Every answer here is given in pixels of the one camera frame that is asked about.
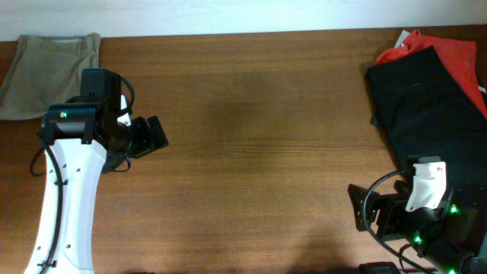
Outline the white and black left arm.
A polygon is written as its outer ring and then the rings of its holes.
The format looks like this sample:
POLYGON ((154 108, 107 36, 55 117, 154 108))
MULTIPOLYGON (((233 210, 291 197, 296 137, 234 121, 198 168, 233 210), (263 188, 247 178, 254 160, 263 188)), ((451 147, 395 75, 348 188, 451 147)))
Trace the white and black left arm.
POLYGON ((101 175, 168 145, 156 116, 132 118, 133 86, 92 68, 80 94, 53 104, 37 133, 46 156, 46 186, 27 273, 93 273, 92 229, 101 175))

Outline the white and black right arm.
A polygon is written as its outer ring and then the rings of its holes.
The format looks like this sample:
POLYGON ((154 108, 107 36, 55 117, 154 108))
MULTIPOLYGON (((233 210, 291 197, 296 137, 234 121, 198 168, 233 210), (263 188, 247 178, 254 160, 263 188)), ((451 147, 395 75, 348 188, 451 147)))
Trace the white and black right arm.
POLYGON ((454 116, 390 118, 385 129, 399 170, 348 194, 357 231, 382 247, 405 239, 445 273, 486 271, 486 121, 454 116))

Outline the khaki shorts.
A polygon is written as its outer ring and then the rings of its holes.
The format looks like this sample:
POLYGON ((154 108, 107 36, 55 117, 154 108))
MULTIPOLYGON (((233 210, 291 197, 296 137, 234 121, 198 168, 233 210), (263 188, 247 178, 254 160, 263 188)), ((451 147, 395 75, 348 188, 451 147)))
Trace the khaki shorts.
POLYGON ((53 104, 79 95, 81 74, 99 66, 98 33, 74 37, 22 35, 1 85, 1 119, 43 116, 53 104))

